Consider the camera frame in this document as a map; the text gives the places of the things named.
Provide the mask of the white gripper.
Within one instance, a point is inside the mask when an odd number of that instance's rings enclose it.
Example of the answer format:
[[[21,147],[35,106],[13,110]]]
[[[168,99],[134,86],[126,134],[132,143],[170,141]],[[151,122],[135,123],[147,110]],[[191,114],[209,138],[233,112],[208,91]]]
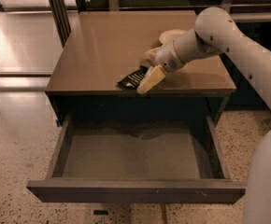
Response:
[[[158,65],[149,68],[136,89],[139,94],[145,94],[157,86],[164,80],[166,72],[173,73],[184,66],[172,42],[163,44],[160,48],[149,49],[145,52],[145,57],[150,63],[156,62]]]

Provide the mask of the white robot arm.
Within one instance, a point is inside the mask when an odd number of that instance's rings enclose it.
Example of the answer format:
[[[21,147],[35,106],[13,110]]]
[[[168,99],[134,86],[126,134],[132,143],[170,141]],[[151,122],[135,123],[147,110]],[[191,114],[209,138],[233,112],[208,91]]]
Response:
[[[271,110],[271,51],[244,35],[219,7],[204,9],[193,29],[173,35],[147,52],[152,68],[137,92],[145,94],[168,73],[220,53],[227,55]],[[271,131],[257,146],[250,165],[242,223],[271,224]]]

